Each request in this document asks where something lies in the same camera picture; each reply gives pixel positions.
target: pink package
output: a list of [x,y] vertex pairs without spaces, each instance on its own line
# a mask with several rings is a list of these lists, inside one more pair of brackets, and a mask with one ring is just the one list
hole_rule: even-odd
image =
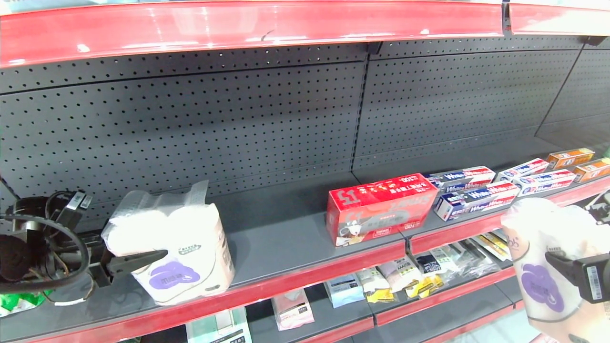
[[313,323],[314,314],[304,289],[297,289],[271,299],[278,330],[294,329]]

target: red box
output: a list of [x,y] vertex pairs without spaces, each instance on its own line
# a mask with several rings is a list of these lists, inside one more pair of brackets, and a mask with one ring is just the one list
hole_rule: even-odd
[[340,247],[418,228],[438,191],[419,173],[332,190],[326,229]]

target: white floor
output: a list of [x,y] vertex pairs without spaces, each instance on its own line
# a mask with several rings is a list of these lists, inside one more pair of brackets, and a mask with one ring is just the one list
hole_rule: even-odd
[[529,343],[539,334],[540,331],[529,325],[525,310],[521,309],[448,343]]

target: barcode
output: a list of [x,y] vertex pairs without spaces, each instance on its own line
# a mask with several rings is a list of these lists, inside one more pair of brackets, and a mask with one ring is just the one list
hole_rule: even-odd
[[587,276],[589,277],[589,286],[591,287],[593,300],[601,299],[601,285],[600,279],[597,276],[597,267],[587,267]]

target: light blue package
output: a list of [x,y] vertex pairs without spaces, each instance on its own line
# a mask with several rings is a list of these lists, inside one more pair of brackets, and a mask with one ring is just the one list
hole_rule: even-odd
[[186,327],[188,343],[252,343],[245,307],[195,320]]
[[347,274],[324,283],[332,308],[364,300],[364,290],[356,274]]

